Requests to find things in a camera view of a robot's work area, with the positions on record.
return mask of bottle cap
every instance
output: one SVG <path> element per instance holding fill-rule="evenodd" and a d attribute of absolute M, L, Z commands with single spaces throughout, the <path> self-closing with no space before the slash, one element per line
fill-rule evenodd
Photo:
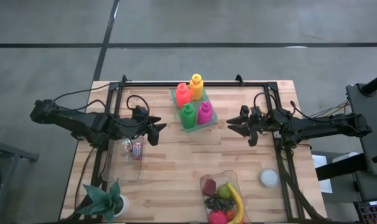
<path fill-rule="evenodd" d="M 212 109 L 212 105 L 209 101 L 203 101 L 201 103 L 201 110 L 203 111 L 210 111 Z"/>
<path fill-rule="evenodd" d="M 261 182 L 266 187 L 274 187 L 278 184 L 278 174 L 272 169 L 264 169 L 261 172 Z"/>
<path fill-rule="evenodd" d="M 195 84 L 200 83 L 200 81 L 202 80 L 200 74 L 194 74 L 193 77 L 192 77 L 191 79 L 193 80 L 193 82 L 194 82 Z"/>
<path fill-rule="evenodd" d="M 194 111 L 194 106 L 191 103 L 186 103 L 183 105 L 184 113 L 192 113 Z"/>
<path fill-rule="evenodd" d="M 183 93 L 183 92 L 185 92 L 185 91 L 187 91 L 187 90 L 189 90 L 189 89 L 187 88 L 186 83 L 179 83 L 179 84 L 177 85 L 177 91 Z"/>

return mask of green leaves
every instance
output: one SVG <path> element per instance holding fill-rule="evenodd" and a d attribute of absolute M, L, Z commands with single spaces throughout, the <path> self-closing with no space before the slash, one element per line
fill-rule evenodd
<path fill-rule="evenodd" d="M 83 186 L 93 203 L 78 210 L 77 213 L 82 215 L 103 215 L 109 223 L 113 223 L 114 211 L 120 211 L 123 207 L 123 202 L 119 197 L 121 189 L 118 181 L 112 184 L 109 194 L 98 187 L 85 184 Z"/>
<path fill-rule="evenodd" d="M 99 189 L 98 187 L 86 184 L 84 184 L 83 187 L 86 189 L 86 192 L 88 192 L 88 195 L 93 203 L 100 203 L 103 197 L 106 195 L 106 192 Z"/>

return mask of potted plant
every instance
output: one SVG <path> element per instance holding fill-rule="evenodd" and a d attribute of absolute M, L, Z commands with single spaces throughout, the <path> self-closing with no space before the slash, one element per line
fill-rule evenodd
<path fill-rule="evenodd" d="M 121 195 L 118 181 L 112 184 L 109 194 L 98 187 L 85 184 L 83 184 L 83 187 L 86 189 L 93 203 L 78 210 L 77 213 L 79 214 L 102 215 L 112 224 L 114 217 L 120 216 L 129 207 L 129 200 Z"/>

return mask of gray floor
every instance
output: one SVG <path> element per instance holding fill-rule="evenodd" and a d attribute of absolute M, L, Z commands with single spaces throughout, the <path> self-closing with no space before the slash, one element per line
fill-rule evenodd
<path fill-rule="evenodd" d="M 0 0 L 0 43 L 102 42 L 112 0 Z M 377 0 L 121 0 L 110 42 L 377 42 Z M 36 99 L 91 85 L 99 49 L 0 49 L 0 141 L 40 153 L 22 161 L 2 213 L 5 223 L 58 218 L 76 141 L 35 124 Z M 307 114 L 345 99 L 345 86 L 377 76 L 377 48 L 109 49 L 100 80 L 294 80 Z M 88 94 L 60 100 L 80 106 Z M 355 138 L 311 141 L 317 151 L 361 152 Z M 327 203 L 334 220 L 349 204 Z"/>

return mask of wooden table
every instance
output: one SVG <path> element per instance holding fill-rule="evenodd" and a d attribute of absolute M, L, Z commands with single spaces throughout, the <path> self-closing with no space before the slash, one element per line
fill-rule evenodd
<path fill-rule="evenodd" d="M 94 82 L 93 88 L 108 82 Z M 293 110 L 290 101 L 299 105 L 293 81 L 277 81 L 282 106 Z M 89 101 L 106 101 L 108 87 L 90 93 Z M 249 147 L 239 134 L 227 128 L 226 120 L 238 116 L 241 105 L 253 105 L 253 98 L 263 92 L 261 87 L 208 87 L 207 94 L 218 115 L 218 121 L 207 128 L 185 133 L 170 97 L 168 87 L 132 87 L 123 89 L 120 115 L 130 116 L 126 98 L 137 94 L 144 97 L 151 115 L 162 117 L 167 127 L 160 133 L 158 146 L 145 145 L 141 178 L 131 183 L 120 183 L 121 193 L 128 197 L 131 207 L 116 222 L 206 222 L 207 217 L 200 191 L 200 178 L 234 170 L 238 176 L 246 211 L 252 222 L 286 220 L 281 186 L 264 187 L 259 174 L 265 168 L 278 171 L 271 134 L 259 135 L 258 145 Z M 132 98 L 131 105 L 143 105 Z M 257 105 L 267 111 L 264 96 Z M 88 107 L 87 112 L 103 112 L 99 104 Z M 79 142 L 60 218 L 73 212 L 74 196 L 83 163 L 91 147 Z M 310 150 L 299 146 L 294 150 L 299 187 L 312 206 L 326 217 L 324 202 L 315 173 Z M 94 154 L 88 163 L 83 183 L 89 184 Z M 79 199 L 86 195 L 80 188 Z M 290 192 L 292 210 L 296 211 L 293 193 Z"/>

